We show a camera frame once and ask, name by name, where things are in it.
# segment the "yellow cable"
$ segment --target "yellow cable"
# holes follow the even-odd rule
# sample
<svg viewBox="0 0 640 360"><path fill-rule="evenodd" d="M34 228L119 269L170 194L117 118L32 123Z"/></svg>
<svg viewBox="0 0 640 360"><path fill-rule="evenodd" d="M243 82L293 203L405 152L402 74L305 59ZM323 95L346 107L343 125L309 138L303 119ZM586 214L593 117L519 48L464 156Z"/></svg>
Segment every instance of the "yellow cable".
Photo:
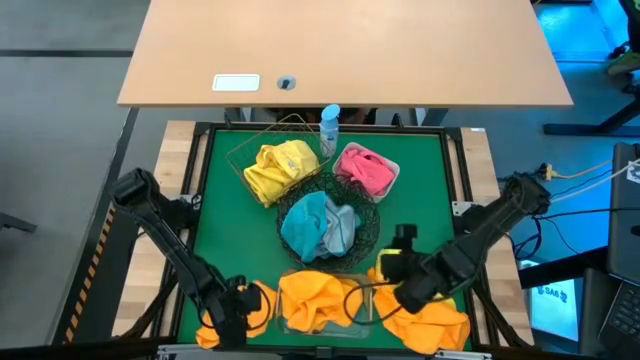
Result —
<svg viewBox="0 0 640 360"><path fill-rule="evenodd" d="M554 178L560 178L560 179L575 179L575 178L580 177L582 175L588 174L588 173L590 173L590 172L592 172L594 170L598 170L598 169L600 169L601 167L607 165L610 162L611 162L611 160L607 160L607 161L605 161L603 163L600 163L600 164L598 164L598 165L596 165L596 166L594 166L592 168L589 168L589 169L584 170L584 171L580 171L579 173L575 173L573 175L562 175L562 174L558 174L557 172L552 170L551 171L551 176L554 177Z"/></svg>

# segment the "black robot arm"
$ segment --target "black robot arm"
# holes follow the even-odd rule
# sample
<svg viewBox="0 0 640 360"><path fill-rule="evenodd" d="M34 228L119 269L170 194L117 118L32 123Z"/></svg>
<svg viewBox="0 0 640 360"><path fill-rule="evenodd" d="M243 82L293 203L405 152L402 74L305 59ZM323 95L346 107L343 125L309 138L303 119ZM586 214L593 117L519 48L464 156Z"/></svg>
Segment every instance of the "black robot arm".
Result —
<svg viewBox="0 0 640 360"><path fill-rule="evenodd" d="M150 172L129 172L118 179L111 194L116 208L132 216L173 265L178 285L196 305L198 316L209 313L221 346L246 344L247 315L260 310L259 288L249 284L240 291L239 286L247 285L244 276L225 279L216 267L187 249L162 218L160 204L169 200Z"/></svg>
<svg viewBox="0 0 640 360"><path fill-rule="evenodd" d="M470 286L487 260L489 248L525 216L543 214L550 204L549 192L534 179L515 174L498 199L487 206L475 205L462 218L464 234L432 254L414 252L415 225L398 225L390 248L400 254L381 255L382 275L400 283L394 295L400 305L417 313L436 294L449 297Z"/></svg>

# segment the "wooden table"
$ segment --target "wooden table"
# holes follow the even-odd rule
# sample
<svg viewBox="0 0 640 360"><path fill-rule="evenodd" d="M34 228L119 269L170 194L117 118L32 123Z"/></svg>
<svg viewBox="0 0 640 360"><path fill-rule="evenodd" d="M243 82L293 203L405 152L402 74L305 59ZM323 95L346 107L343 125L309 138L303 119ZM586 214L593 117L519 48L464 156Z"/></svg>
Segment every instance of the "wooden table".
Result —
<svg viewBox="0 0 640 360"><path fill-rule="evenodd" d="M171 121L168 123L154 172L160 183L161 191L166 196L180 194L194 126L195 123L191 121ZM486 204L499 196L486 133L484 129L468 128L462 129L461 133L474 201ZM204 143L203 139L199 144L198 154L200 157L196 159L195 169L200 169L198 163L202 161ZM459 198L462 198L462 178L460 172L456 170L458 169L458 157L452 140L449 141L449 150L454 170L456 193ZM197 172L194 174L192 184L197 184L199 176L200 174ZM149 305L158 291L165 264L165 258L146 237L138 240L133 254L113 328L114 335L126 331ZM487 262L487 274L491 295L496 305L518 334L529 343L533 343L518 271L508 239L503 238L491 248ZM169 301L167 309L172 308L173 302ZM475 309L480 325L480 339L482 343L488 343L487 331L484 326L484 312L477 300ZM171 311L165 311L165 319L168 319L169 315L171 315Z"/></svg>
<svg viewBox="0 0 640 360"><path fill-rule="evenodd" d="M258 74L257 91L212 91ZM294 89L277 86L295 77ZM127 106L567 106L528 0L153 0Z"/></svg>

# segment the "teal cloth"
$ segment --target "teal cloth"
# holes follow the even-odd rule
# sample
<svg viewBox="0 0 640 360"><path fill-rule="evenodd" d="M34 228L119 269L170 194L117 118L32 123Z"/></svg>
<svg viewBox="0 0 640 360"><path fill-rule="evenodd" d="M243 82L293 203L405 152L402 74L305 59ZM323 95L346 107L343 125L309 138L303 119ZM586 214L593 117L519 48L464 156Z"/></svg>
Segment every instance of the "teal cloth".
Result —
<svg viewBox="0 0 640 360"><path fill-rule="evenodd" d="M316 257L316 248L327 232L327 194L317 191L298 200L285 216L280 233L304 263Z"/></svg>
<svg viewBox="0 0 640 360"><path fill-rule="evenodd" d="M305 195L284 218L280 233L302 262L344 256L353 246L360 218L350 205L336 206L324 191Z"/></svg>

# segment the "wire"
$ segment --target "wire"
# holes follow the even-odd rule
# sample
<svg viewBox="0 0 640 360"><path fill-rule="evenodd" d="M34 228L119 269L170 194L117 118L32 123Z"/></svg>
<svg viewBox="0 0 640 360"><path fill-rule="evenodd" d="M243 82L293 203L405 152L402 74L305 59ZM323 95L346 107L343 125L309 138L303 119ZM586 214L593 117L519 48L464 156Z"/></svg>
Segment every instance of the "wire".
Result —
<svg viewBox="0 0 640 360"><path fill-rule="evenodd" d="M136 243L138 242L138 239L140 239L143 235L146 235L147 232L142 230L141 233L138 234L138 236L136 236L135 240L133 240L131 242L131 245L129 245L129 260L131 260L131 257L133 257L133 249L136 246Z"/></svg>
<svg viewBox="0 0 640 360"><path fill-rule="evenodd" d="M360 320L356 320L353 318L353 316L351 316L351 314L349 314L349 311L347 310L347 300L349 299L349 296L351 296L354 292L358 291L358 290L362 290L362 289L367 289L367 288L374 288L374 287L378 287L378 286L384 286L384 285L397 285L397 284L390 284L390 283L372 283L372 284L363 284L363 285L358 285L356 287L354 287L353 289L349 290L349 292L347 293L347 295L345 295L344 300L342 301L342 308L344 310L345 315L347 315L347 318L349 318L349 320L351 320L351 322L353 322L354 324L358 324L358 325L363 325L363 326L369 326L369 325L375 325L378 323L381 323L385 320L388 320L390 317L392 317L393 315L397 314L400 310L402 310L402 305L399 305L397 308L391 310L387 315L375 319L375 320L371 320L371 321L360 321ZM430 303L436 303L436 302L440 302L440 301L445 301L450 299L450 296L444 296L438 299L432 299L430 301L427 301L425 303L426 304L430 304Z"/></svg>
<svg viewBox="0 0 640 360"><path fill-rule="evenodd" d="M607 164L608 164L608 163L610 163L610 162L611 162L611 160L607 160L607 161L602 162L602 163L600 163L600 164L598 164L598 165L596 165L596 166L594 166L594 167L592 167L592 168L589 168L589 169L584 170L584 171L580 171L579 173L575 173L575 174L573 174L573 175L561 175L561 174L558 174L558 173L556 172L556 173L553 175L553 177L557 177L557 178L561 178L561 179L575 179L575 178L580 177L580 176L582 176L582 175L586 175L586 174L588 174L588 173L590 173L590 172L592 172L592 171L594 171L594 170L598 170L598 169L600 169L601 167L603 167L603 166L607 165Z"/></svg>
<svg viewBox="0 0 640 360"><path fill-rule="evenodd" d="M513 247L514 256L518 261L531 259L533 256L535 256L535 254L540 249L540 246L542 245L542 226L540 225L540 220L535 217L532 217L531 219L533 219L533 221L535 222L536 229L538 230L538 232L530 236L527 240ZM533 250L531 250L531 252L529 252L529 254L527 255L520 256L520 252L522 251L522 249L524 249L524 247L533 240L536 241L536 244L534 245Z"/></svg>
<svg viewBox="0 0 640 360"><path fill-rule="evenodd" d="M267 296L267 294L264 292L264 290L262 290L262 288L258 285L256 285L258 287L258 290L260 290L260 294L262 294L261 296L264 297L264 299L267 301L267 316L265 316L264 320L260 323L260 325L258 326L254 326L254 327L249 327L247 330L256 330L256 329L260 329L261 327L263 327L267 321L269 321L269 319L271 318L271 301L269 301L269 297Z"/></svg>
<svg viewBox="0 0 640 360"><path fill-rule="evenodd" d="M560 231L560 228L558 227L558 224L556 224L555 221L553 220L549 220L549 219L544 219L547 222L550 222L553 227L556 228L556 232L558 233L558 235L560 235L560 239L562 240L562 242L564 243L564 245L569 248L569 250L573 251L574 254L576 255L580 255L580 253L578 251L576 251L576 249L572 248L571 245L569 245L569 243L567 242L567 240L564 238L564 236L562 235L562 232Z"/></svg>
<svg viewBox="0 0 640 360"><path fill-rule="evenodd" d="M571 247L571 245L569 245L567 240L562 235L562 232L560 231L558 225L554 221L551 221L551 219L554 219L554 218L557 218L557 217L561 217L561 216L593 214L593 213L598 213L598 212L615 212L615 211L640 211L640 207L592 209L592 210L582 210L582 211L570 211L570 212L553 214L553 215L550 215L550 216L532 216L531 219L533 221L535 221L536 228L537 228L537 233L534 234L534 235L531 235L527 240L525 240L525 241L523 241L521 243L518 243L518 244L515 244L514 241L511 240L511 243L514 244L513 245L514 256L515 256L516 260L518 260L518 261L528 260L528 259L532 258L536 254L536 252L540 249L540 246L542 245L542 227L540 226L540 221L541 220L546 220L546 221L550 222L551 224L553 224L553 226L556 228L556 231L560 235L560 239L567 246L567 248L569 248L575 254L579 254L574 248ZM534 241L534 240L536 240L536 244L534 246L534 249L529 254L527 254L525 256L520 256L520 252L522 251L522 249L528 243L530 243L531 241Z"/></svg>
<svg viewBox="0 0 640 360"><path fill-rule="evenodd" d="M591 178L589 178L589 179L587 179L587 180L585 180L585 181L581 182L581 183L580 183L580 184L578 184L578 185L575 185L575 186L572 186L572 187L570 187L570 188L568 188L568 189L566 189L566 190L560 191L559 193L555 193L555 194L551 195L551 198L553 199L553 198L554 198L554 197L556 197L556 196L564 195L564 194L566 194L566 193L570 192L571 190L575 190L575 189L577 189L577 188L579 188L579 187L581 187L581 186L584 186L584 185L586 185L586 184L588 184L588 183L592 182L593 180L599 179L599 178L601 178L601 177L603 177L603 176L607 175L607 174L608 174L608 173L610 173L612 170L613 170L613 169L609 169L609 170L607 170L607 171L605 171L605 172L603 172L603 173L601 173L601 174L599 174L599 175L596 175L596 176L594 176L594 177L591 177Z"/></svg>
<svg viewBox="0 0 640 360"><path fill-rule="evenodd" d="M602 180L598 181L597 183L595 183L593 185L587 186L586 188L584 188L582 190L578 190L578 191L576 191L574 193L571 193L569 195L561 196L561 197L559 197L559 198L557 198L555 200L551 200L551 203L555 203L555 202L558 202L558 201L566 200L566 199L572 198L574 196L580 195L585 191L589 191L589 190L591 190L591 189L593 189L593 188L595 188L597 186L600 186L600 185L604 184L605 182L615 178L616 176L618 176L618 175L622 174L623 172L625 172L631 166L634 166L634 165L637 165L637 164L640 164L640 159L637 159L636 161L630 162L627 166L625 166L622 169L616 171L613 175L607 177L606 179L602 179Z"/></svg>
<svg viewBox="0 0 640 360"><path fill-rule="evenodd" d="M606 208L606 209L591 209L591 210L581 210L581 211L569 211L564 213L553 214L549 216L536 216L536 218L540 220L549 220L554 219L561 216L570 216L570 215L580 215L580 214L593 214L598 212L615 212L615 211L638 211L640 207L625 207L625 208Z"/></svg>

